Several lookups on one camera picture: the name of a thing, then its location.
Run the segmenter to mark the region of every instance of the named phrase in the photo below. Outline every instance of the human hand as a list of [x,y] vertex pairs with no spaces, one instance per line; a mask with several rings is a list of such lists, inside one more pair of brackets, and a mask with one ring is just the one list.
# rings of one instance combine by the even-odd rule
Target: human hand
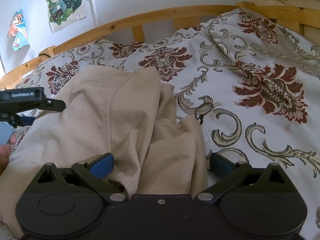
[[9,163],[9,156],[11,153],[11,145],[15,144],[17,139],[15,135],[12,135],[9,143],[0,145],[0,175],[4,172],[5,168]]

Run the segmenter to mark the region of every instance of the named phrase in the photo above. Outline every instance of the anime poster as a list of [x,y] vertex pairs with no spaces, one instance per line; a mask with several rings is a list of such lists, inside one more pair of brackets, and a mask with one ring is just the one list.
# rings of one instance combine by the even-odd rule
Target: anime poster
[[52,33],[86,17],[83,0],[47,0]]
[[23,46],[29,45],[22,9],[18,10],[12,18],[10,30],[8,32],[8,37],[10,36],[15,36],[12,44],[14,51],[17,51]]

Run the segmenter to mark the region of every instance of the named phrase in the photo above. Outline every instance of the khaki fabric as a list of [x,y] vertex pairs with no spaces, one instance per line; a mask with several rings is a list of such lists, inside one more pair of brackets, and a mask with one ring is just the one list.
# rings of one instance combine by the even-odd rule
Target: khaki fabric
[[38,116],[0,176],[0,214],[12,233],[22,237],[15,206],[47,162],[65,168],[112,152],[115,166],[108,179],[121,183],[129,196],[204,190],[201,127],[193,116],[176,122],[172,91],[155,68],[123,73],[94,66],[73,77],[56,97],[66,109]]

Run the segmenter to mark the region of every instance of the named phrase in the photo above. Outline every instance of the bed sheet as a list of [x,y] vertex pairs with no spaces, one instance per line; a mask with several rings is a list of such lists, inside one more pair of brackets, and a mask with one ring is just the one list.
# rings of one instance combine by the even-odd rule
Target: bed sheet
[[[279,163],[308,206],[301,231],[320,231],[320,49],[255,12],[236,9],[153,44],[97,40],[45,61],[17,88],[54,97],[86,67],[156,67],[175,86],[177,118],[203,115],[206,156]],[[32,116],[38,110],[24,113]],[[19,145],[29,127],[17,129]]]

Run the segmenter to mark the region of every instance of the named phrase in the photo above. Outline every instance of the wooden bed frame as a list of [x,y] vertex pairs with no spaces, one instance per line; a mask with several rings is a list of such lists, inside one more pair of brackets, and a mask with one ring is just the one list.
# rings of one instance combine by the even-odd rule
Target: wooden bed frame
[[22,80],[22,76],[34,70],[41,62],[50,57],[57,55],[69,49],[88,44],[92,41],[103,38],[105,35],[126,28],[132,28],[135,41],[145,41],[143,33],[143,24],[157,22],[162,20],[173,19],[173,24],[176,30],[186,27],[194,27],[200,24],[200,16],[207,15],[220,15],[222,13],[231,11],[235,8],[247,8],[256,11],[266,18],[272,19],[274,22],[284,25],[303,35],[305,26],[315,28],[317,31],[320,29],[320,0],[313,1],[312,3],[300,2],[297,0],[288,0],[283,2],[276,0],[278,5],[264,5],[268,4],[269,0],[251,0],[251,2],[239,2],[235,6],[230,5],[197,5],[187,7],[169,8],[158,11],[152,11],[128,17],[125,19],[117,20],[107,23],[93,30],[87,31],[75,38],[72,38],[59,46],[51,46],[39,53],[36,57],[25,64],[22,64],[0,79],[0,90],[12,89],[15,85]]

